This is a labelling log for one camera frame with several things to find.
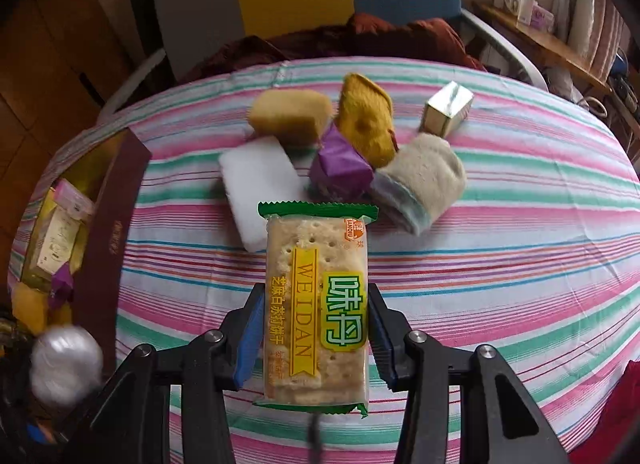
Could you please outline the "Weidan cracker pack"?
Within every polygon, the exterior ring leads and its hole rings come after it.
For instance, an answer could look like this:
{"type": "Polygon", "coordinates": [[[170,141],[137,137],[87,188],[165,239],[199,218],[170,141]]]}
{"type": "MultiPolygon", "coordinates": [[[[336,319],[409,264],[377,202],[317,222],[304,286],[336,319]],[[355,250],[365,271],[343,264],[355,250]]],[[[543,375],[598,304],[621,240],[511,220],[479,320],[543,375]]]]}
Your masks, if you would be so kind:
{"type": "Polygon", "coordinates": [[[267,221],[264,396],[271,409],[369,412],[370,204],[260,203],[267,221]]]}

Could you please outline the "purple snack wrapper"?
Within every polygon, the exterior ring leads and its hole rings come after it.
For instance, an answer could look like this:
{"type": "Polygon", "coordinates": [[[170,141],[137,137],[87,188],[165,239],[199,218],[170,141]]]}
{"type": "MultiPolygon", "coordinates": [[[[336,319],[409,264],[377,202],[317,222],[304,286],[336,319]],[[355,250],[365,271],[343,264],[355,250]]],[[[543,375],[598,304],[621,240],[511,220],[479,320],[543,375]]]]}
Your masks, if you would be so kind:
{"type": "Polygon", "coordinates": [[[52,276],[51,291],[49,293],[49,307],[61,308],[74,294],[74,279],[70,271],[70,263],[66,262],[52,276]]]}

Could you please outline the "yellow sponge block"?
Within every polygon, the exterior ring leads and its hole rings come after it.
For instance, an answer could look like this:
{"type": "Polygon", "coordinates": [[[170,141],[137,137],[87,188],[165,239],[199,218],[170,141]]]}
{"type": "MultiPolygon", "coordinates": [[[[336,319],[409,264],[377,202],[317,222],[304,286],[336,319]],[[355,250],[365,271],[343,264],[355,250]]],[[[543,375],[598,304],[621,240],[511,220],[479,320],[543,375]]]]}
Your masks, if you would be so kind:
{"type": "Polygon", "coordinates": [[[34,290],[23,282],[11,292],[12,314],[18,322],[35,336],[41,335],[52,326],[72,323],[72,310],[66,302],[60,308],[49,307],[49,296],[43,291],[34,290]]]}

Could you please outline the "red cloth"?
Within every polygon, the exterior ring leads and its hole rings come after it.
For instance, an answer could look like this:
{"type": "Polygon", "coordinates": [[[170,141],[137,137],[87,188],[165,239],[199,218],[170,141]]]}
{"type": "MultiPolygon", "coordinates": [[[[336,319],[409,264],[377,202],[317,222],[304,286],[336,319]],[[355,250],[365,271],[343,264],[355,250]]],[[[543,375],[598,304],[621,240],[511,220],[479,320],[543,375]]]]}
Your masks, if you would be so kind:
{"type": "Polygon", "coordinates": [[[639,362],[629,361],[606,400],[596,429],[570,451],[571,463],[606,463],[639,417],[639,362]]]}

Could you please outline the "silver foil ball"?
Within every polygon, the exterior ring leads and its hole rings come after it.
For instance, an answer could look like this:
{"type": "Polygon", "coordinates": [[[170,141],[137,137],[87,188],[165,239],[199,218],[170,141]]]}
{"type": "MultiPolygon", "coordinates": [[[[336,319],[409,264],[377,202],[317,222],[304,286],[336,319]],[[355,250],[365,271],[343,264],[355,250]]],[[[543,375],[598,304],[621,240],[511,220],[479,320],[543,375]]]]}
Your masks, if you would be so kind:
{"type": "Polygon", "coordinates": [[[46,406],[72,408],[102,383],[102,350],[80,326],[49,328],[36,339],[30,362],[30,388],[46,406]]]}

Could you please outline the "striped bed sheet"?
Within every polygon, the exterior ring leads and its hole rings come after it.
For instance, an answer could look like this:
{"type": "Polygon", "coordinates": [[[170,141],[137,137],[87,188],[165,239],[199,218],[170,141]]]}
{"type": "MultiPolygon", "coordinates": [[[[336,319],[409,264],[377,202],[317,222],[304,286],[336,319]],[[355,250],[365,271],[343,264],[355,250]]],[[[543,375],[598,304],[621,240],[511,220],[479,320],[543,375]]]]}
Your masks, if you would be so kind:
{"type": "Polygon", "coordinates": [[[472,91],[451,135],[468,183],[422,236],[380,219],[368,229],[369,278],[387,305],[448,346],[494,345],[567,449],[586,440],[639,355],[639,180],[612,132],[587,111],[515,80],[451,65],[348,58],[282,62],[157,94],[62,146],[24,209],[6,280],[22,274],[44,194],[61,172],[122,128],[151,152],[120,278],[116,354],[180,346],[217,326],[265,274],[242,247],[219,157],[252,131],[262,91],[340,96],[359,73],[393,100],[409,142],[428,98],[472,91]]]}

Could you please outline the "gold metal tin box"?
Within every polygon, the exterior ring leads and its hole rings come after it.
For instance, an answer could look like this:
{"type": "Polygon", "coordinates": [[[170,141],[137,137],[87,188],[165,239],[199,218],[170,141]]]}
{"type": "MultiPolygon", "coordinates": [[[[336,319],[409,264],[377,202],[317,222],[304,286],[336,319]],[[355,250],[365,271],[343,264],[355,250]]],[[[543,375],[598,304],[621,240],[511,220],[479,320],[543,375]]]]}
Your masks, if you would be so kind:
{"type": "Polygon", "coordinates": [[[85,328],[98,342],[105,374],[116,366],[115,336],[119,283],[129,226],[151,152],[128,128],[111,135],[78,158],[47,187],[28,237],[26,256],[17,284],[48,294],[51,279],[32,264],[40,231],[57,206],[53,193],[66,179],[96,206],[92,218],[81,221],[70,258],[74,294],[67,302],[72,323],[85,328]]]}

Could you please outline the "cream cardboard box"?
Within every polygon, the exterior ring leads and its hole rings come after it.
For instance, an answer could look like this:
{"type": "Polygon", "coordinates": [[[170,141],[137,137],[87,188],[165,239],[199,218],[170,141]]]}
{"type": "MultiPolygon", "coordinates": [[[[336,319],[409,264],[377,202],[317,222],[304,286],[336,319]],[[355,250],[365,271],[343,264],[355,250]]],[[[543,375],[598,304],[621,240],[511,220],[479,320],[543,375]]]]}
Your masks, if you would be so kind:
{"type": "Polygon", "coordinates": [[[40,231],[32,266],[51,279],[62,265],[70,261],[81,222],[56,206],[40,231]]]}

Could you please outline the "white foam block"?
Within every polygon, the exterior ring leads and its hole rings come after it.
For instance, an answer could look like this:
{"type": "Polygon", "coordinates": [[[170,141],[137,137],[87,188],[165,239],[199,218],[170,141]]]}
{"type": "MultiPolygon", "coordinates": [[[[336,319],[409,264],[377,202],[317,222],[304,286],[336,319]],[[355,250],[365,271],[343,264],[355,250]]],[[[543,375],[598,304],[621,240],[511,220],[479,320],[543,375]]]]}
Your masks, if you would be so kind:
{"type": "Polygon", "coordinates": [[[257,253],[267,246],[261,202],[306,201],[304,180],[274,137],[264,137],[224,152],[219,158],[224,190],[244,248],[257,253]]]}

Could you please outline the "purple candy wrapper on bed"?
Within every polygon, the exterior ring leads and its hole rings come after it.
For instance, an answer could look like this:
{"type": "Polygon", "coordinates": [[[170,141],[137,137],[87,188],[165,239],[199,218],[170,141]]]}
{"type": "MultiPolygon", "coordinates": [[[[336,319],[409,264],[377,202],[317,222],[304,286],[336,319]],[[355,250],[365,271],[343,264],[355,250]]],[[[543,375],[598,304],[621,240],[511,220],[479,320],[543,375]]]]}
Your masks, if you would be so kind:
{"type": "Polygon", "coordinates": [[[312,185],[331,200],[352,202],[366,193],[373,177],[371,165],[331,124],[309,169],[312,185]]]}

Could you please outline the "yellow sponge piece far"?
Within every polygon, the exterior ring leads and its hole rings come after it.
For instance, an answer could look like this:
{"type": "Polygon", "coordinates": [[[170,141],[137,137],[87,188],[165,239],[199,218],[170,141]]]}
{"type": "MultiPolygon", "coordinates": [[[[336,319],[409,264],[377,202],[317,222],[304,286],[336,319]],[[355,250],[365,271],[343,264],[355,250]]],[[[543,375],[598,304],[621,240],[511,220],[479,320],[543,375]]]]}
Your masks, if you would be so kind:
{"type": "Polygon", "coordinates": [[[269,89],[247,113],[258,136],[276,137],[282,146],[301,148],[316,143],[333,116],[331,99],[310,89],[269,89]]]}

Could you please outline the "small gold foil box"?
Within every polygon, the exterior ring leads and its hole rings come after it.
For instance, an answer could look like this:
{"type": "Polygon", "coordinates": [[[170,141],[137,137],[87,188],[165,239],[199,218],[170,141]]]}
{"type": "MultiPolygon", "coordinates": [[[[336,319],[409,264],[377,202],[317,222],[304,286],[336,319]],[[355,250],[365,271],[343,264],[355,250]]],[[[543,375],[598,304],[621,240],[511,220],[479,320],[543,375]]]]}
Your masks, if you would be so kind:
{"type": "Polygon", "coordinates": [[[448,83],[425,103],[420,131],[446,139],[469,115],[473,100],[468,88],[448,83]]]}

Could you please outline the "wooden wardrobe panels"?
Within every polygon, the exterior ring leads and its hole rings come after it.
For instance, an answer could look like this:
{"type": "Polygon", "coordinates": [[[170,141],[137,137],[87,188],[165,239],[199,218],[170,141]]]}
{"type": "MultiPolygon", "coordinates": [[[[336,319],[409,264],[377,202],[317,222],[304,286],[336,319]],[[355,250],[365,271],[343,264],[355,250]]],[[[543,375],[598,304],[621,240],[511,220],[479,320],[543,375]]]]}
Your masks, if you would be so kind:
{"type": "Polygon", "coordinates": [[[131,62],[98,0],[1,0],[1,233],[61,146],[91,127],[131,62]]]}

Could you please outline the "wooden side shelf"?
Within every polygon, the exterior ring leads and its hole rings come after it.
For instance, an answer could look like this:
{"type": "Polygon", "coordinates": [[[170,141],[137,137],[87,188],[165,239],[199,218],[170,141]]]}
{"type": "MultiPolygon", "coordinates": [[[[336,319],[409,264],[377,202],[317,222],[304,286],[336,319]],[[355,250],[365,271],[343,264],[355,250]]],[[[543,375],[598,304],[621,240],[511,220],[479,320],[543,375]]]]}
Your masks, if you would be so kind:
{"type": "Polygon", "coordinates": [[[553,35],[538,31],[536,28],[518,22],[512,14],[486,4],[472,2],[474,11],[484,20],[497,23],[518,36],[534,50],[535,57],[545,66],[560,66],[570,71],[578,80],[587,83],[597,94],[606,96],[612,92],[605,80],[601,80],[591,72],[590,67],[572,48],[553,35]]]}

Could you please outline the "black rolled mat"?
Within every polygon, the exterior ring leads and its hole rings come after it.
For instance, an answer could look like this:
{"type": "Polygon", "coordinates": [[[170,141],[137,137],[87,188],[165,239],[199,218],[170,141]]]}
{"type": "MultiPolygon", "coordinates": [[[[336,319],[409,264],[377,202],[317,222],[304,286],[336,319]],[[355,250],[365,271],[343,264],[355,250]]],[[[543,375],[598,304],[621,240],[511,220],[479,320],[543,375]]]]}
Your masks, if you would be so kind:
{"type": "MultiPolygon", "coordinates": [[[[153,54],[166,52],[155,0],[129,1],[134,14],[134,23],[146,57],[151,59],[153,54]]],[[[152,89],[154,94],[157,94],[174,86],[175,83],[175,75],[172,72],[168,57],[163,57],[158,62],[158,65],[152,68],[150,76],[144,80],[143,85],[152,89]]]]}

